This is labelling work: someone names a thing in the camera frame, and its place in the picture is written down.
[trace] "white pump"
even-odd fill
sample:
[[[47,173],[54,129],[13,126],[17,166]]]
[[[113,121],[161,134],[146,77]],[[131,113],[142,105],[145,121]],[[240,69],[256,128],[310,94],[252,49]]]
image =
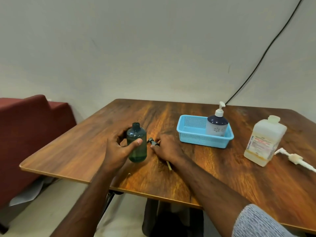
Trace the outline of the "white pump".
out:
[[[225,103],[222,102],[222,101],[220,101],[220,102],[219,102],[219,109],[217,109],[217,110],[215,111],[215,115],[216,115],[217,117],[222,117],[222,116],[224,115],[224,111],[222,110],[223,107],[225,107]]]
[[[304,166],[305,168],[316,172],[316,169],[314,167],[312,167],[310,164],[306,163],[305,161],[303,161],[303,157],[301,157],[298,154],[289,154],[285,149],[281,148],[278,149],[277,151],[274,152],[274,154],[276,155],[277,153],[282,153],[284,155],[287,155],[289,157],[289,161],[293,162],[294,164],[299,164],[301,166]]]

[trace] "soap dispenser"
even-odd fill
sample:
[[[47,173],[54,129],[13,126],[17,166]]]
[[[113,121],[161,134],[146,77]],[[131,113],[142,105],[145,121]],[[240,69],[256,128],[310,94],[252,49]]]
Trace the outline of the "soap dispenser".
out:
[[[206,122],[206,134],[207,135],[215,135],[215,136],[224,136],[227,126],[228,120],[223,117],[224,111],[222,108],[225,107],[225,103],[219,102],[219,109],[215,111],[215,115],[209,116]]]
[[[134,122],[132,128],[126,132],[127,145],[138,138],[141,138],[143,142],[128,156],[134,163],[142,162],[147,157],[147,133],[138,122]]]

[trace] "wooden table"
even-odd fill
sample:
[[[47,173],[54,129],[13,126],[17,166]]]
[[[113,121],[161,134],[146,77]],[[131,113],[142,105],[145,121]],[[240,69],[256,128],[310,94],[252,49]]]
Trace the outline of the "wooden table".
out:
[[[116,99],[37,151],[20,165],[22,170],[89,183],[101,165],[109,129],[118,120],[140,122],[147,137],[173,130],[180,115],[212,115],[218,105]],[[316,173],[295,166],[278,154],[266,167],[243,157],[253,126],[277,115],[288,127],[279,147],[297,153],[316,166],[316,124],[295,111],[227,106],[235,138],[226,149],[181,143],[199,166],[261,207],[277,221],[306,232],[316,232]],[[182,179],[169,171],[148,145],[148,157],[139,164],[129,160],[110,189],[202,208]]]

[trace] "black cable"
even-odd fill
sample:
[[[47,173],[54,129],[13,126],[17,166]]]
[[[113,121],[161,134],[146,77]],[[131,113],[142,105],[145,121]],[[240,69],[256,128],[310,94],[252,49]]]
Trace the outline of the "black cable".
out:
[[[255,73],[255,71],[257,70],[258,66],[260,65],[260,63],[262,62],[262,59],[264,58],[264,56],[266,55],[267,51],[269,50],[269,48],[271,47],[271,45],[274,43],[274,41],[279,37],[279,35],[282,33],[282,31],[286,28],[286,26],[288,25],[288,23],[290,22],[290,20],[292,19],[292,17],[294,16],[296,10],[298,9],[298,7],[300,6],[302,0],[300,0],[297,4],[297,6],[295,7],[292,15],[290,16],[290,18],[288,19],[288,21],[286,22],[286,24],[284,25],[284,27],[282,28],[282,30],[278,33],[278,35],[276,35],[276,37],[273,39],[273,41],[270,43],[270,45],[268,46],[268,48],[266,49],[266,51],[263,53],[259,63],[257,64],[257,66],[255,67],[255,69],[252,71],[252,73],[250,74],[250,76],[247,78],[247,80],[242,84],[242,86],[235,92],[234,95],[232,95],[232,97],[226,101],[225,104],[227,104],[232,98],[234,98],[234,96],[243,88],[243,86],[252,78],[253,74]]]

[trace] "label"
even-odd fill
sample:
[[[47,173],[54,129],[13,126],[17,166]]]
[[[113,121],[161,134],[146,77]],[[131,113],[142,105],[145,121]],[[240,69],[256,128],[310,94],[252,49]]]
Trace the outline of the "label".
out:
[[[273,140],[253,132],[247,145],[247,151],[269,160],[273,156],[276,147],[277,144]]]

